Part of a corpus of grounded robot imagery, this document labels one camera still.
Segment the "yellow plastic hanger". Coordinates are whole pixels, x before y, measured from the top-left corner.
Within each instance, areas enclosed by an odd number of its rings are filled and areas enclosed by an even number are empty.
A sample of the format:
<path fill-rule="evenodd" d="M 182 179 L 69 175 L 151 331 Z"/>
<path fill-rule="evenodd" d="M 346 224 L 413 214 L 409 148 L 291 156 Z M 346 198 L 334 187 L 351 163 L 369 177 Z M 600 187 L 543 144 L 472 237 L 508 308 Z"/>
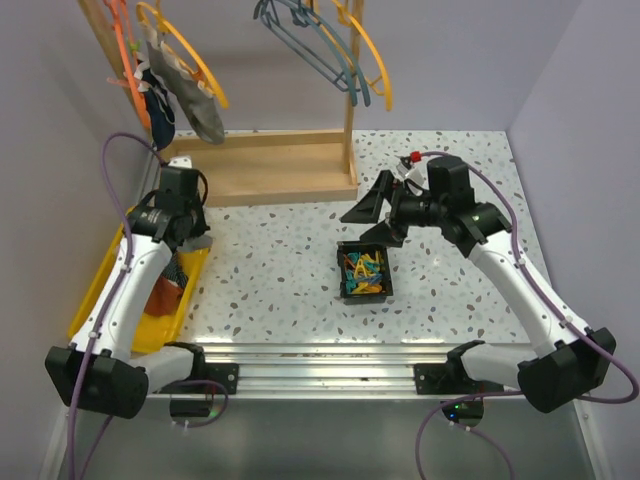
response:
<path fill-rule="evenodd" d="M 319 2 L 313 2 L 316 12 L 321 16 Z M 364 26 L 364 2 L 328 1 L 327 4 L 334 8 L 335 22 L 327 21 L 355 53 L 369 87 L 371 102 L 378 98 L 384 110 L 391 112 L 394 107 L 392 80 L 383 56 Z"/>

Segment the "teal hanger with grey underwear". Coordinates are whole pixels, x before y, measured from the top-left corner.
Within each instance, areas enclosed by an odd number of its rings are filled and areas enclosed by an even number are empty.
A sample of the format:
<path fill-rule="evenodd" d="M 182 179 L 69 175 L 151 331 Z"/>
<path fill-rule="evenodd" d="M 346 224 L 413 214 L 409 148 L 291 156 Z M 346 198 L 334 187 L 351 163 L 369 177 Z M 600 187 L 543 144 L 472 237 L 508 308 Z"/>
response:
<path fill-rule="evenodd" d="M 259 21 L 331 85 L 345 93 L 351 106 L 358 105 L 359 97 L 369 106 L 369 90 L 363 86 L 364 75 L 354 53 L 335 29 L 314 11 L 313 6 L 314 2 L 307 6 L 302 1 L 258 1 L 253 10 L 253 19 Z M 315 33 L 328 54 L 322 54 L 319 47 L 303 41 L 294 32 L 294 27 Z"/>

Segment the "navy striped underwear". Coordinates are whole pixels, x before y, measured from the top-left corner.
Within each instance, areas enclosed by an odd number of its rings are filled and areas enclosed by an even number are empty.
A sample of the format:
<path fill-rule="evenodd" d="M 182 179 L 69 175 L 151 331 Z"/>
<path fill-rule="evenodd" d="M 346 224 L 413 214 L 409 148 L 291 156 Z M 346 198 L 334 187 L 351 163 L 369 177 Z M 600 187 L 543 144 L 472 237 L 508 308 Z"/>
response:
<path fill-rule="evenodd" d="M 184 290 L 188 284 L 189 276 L 185 273 L 178 253 L 174 253 L 169 263 L 162 271 L 162 277 L 172 285 Z"/>

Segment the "blue-grey hanger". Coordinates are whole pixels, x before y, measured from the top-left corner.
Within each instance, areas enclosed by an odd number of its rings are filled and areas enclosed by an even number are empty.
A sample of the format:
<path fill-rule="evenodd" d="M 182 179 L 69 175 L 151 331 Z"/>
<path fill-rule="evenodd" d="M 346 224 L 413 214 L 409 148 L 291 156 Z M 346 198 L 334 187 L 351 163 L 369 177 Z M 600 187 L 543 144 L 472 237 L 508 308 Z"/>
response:
<path fill-rule="evenodd" d="M 295 26 L 310 27 L 321 38 L 337 60 L 338 67 L 333 67 L 328 60 L 296 37 L 293 37 L 290 48 L 339 91 L 346 93 L 352 106 L 358 105 L 358 96 L 361 96 L 364 106 L 369 107 L 371 94 L 355 53 L 335 28 L 316 12 L 314 2 L 294 1 L 290 13 Z"/>

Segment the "rust orange underwear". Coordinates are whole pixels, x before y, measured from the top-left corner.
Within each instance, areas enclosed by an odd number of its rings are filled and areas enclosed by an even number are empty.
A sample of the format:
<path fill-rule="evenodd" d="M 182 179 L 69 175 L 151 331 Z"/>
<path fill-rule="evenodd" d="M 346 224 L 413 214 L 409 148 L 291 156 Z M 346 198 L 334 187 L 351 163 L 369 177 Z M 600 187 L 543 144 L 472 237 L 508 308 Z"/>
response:
<path fill-rule="evenodd" d="M 153 317 L 173 315 L 180 304 L 183 292 L 184 290 L 160 276 L 147 300 L 144 313 Z"/>

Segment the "grey underwear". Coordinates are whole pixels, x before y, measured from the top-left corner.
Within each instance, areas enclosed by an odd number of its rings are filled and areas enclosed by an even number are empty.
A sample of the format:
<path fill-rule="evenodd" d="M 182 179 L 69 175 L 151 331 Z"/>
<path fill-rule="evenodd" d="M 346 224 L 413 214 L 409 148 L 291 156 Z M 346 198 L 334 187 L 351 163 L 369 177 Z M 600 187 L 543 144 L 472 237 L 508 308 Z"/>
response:
<path fill-rule="evenodd" d="M 192 130 L 204 142 L 222 144 L 225 130 L 214 96 L 193 79 L 154 27 L 144 22 L 139 22 L 139 27 L 146 41 L 151 70 L 174 94 Z"/>
<path fill-rule="evenodd" d="M 212 243 L 213 239 L 210 236 L 202 235 L 185 240 L 178 250 L 183 253 L 191 253 L 201 249 L 210 249 Z"/>

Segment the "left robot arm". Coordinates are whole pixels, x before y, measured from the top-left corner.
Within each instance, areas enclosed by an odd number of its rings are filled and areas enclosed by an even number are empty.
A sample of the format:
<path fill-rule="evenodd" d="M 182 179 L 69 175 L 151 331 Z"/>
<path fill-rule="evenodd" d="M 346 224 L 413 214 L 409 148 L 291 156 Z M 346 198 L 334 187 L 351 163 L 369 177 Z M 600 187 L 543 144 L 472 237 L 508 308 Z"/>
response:
<path fill-rule="evenodd" d="M 92 310 L 66 347 L 52 347 L 45 368 L 71 410 L 131 419 L 148 394 L 170 384 L 201 390 L 208 379 L 202 348 L 168 342 L 137 360 L 134 336 L 156 281 L 175 253 L 209 247 L 200 186 L 204 175 L 188 157 L 163 166 L 156 190 L 127 215 L 125 237 Z"/>

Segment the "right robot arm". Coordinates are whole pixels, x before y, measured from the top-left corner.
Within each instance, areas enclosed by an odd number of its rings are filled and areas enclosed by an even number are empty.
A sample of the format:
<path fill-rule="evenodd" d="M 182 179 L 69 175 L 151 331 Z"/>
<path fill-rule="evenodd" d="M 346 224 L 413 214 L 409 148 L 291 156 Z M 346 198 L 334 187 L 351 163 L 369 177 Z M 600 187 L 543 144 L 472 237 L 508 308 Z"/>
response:
<path fill-rule="evenodd" d="M 383 170 L 340 220 L 369 225 L 362 241 L 396 248 L 412 227 L 438 228 L 494 285 L 532 348 L 525 353 L 482 340 L 460 345 L 447 354 L 447 384 L 461 393 L 479 382 L 511 387 L 549 413 L 603 383 L 616 340 L 606 328 L 591 328 L 550 287 L 520 247 L 515 223 L 476 200 L 472 171 L 459 157 L 436 156 L 426 163 L 422 187 L 410 173 L 399 179 Z"/>

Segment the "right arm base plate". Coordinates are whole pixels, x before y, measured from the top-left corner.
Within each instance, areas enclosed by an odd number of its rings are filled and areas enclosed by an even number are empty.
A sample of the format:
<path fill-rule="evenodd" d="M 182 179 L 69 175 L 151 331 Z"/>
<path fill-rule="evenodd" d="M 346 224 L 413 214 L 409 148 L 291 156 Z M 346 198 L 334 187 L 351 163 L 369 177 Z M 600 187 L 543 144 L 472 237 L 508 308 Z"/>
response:
<path fill-rule="evenodd" d="M 415 364 L 413 381 L 418 395 L 463 396 L 504 391 L 504 386 L 498 383 L 455 377 L 444 363 Z"/>

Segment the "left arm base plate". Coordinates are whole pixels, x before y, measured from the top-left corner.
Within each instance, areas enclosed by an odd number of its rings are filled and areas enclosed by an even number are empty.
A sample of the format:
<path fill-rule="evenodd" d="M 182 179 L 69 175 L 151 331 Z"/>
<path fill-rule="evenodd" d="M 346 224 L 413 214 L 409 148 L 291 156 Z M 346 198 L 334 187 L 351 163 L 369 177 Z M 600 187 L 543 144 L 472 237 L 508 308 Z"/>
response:
<path fill-rule="evenodd" d="M 199 373 L 169 384 L 163 392 L 222 394 L 226 391 L 228 395 L 235 395 L 239 377 L 237 363 L 206 363 Z"/>

